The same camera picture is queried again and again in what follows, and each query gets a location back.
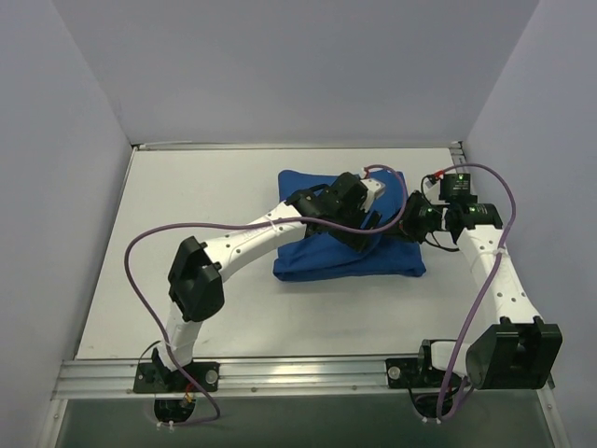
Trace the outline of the blue surgical cloth wrap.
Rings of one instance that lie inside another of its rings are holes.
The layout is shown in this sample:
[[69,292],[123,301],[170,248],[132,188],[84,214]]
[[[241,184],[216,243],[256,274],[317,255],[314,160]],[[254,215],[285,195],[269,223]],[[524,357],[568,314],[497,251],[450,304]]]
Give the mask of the blue surgical cloth wrap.
[[[278,174],[280,201],[299,189],[328,184],[338,175],[311,175],[292,170]],[[371,177],[386,186],[386,192],[373,205],[382,214],[382,222],[389,220],[402,204],[403,189],[397,178],[387,171],[373,172]],[[376,234],[368,246],[356,252],[328,233],[315,234],[304,240],[283,245],[273,263],[273,275],[283,282],[311,282],[348,276],[397,274],[421,277],[426,268],[421,249],[416,243]]]

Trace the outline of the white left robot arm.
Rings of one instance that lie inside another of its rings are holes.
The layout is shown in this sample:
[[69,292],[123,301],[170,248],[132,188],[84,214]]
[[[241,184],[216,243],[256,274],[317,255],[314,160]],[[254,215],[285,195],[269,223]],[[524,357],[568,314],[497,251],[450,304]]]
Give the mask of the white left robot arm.
[[166,325],[168,339],[153,356],[158,365],[155,381],[167,391],[177,391],[187,383],[187,365],[192,362],[201,324],[222,309],[223,285],[241,268],[283,245],[316,233],[327,232],[355,250],[363,250],[367,244],[365,235],[316,223],[284,223],[283,219],[313,217],[369,230],[381,220],[381,214],[370,208],[384,191],[385,185],[379,180],[343,173],[330,185],[293,192],[255,220],[255,229],[234,231],[201,243],[193,236],[184,240],[168,275],[173,304]]

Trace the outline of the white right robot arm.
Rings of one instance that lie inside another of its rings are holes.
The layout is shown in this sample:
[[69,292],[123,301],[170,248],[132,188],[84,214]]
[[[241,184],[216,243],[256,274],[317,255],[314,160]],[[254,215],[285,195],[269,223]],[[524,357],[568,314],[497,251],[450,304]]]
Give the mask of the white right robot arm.
[[393,234],[422,244],[448,233],[483,295],[476,310],[490,324],[473,343],[424,340],[416,358],[387,361],[389,386],[439,387],[451,367],[451,387],[467,378],[476,389],[542,388],[562,345],[559,326],[532,305],[503,241],[507,228],[496,207],[472,193],[470,175],[436,172],[421,181],[422,187],[434,184],[438,203],[423,189],[414,191]]

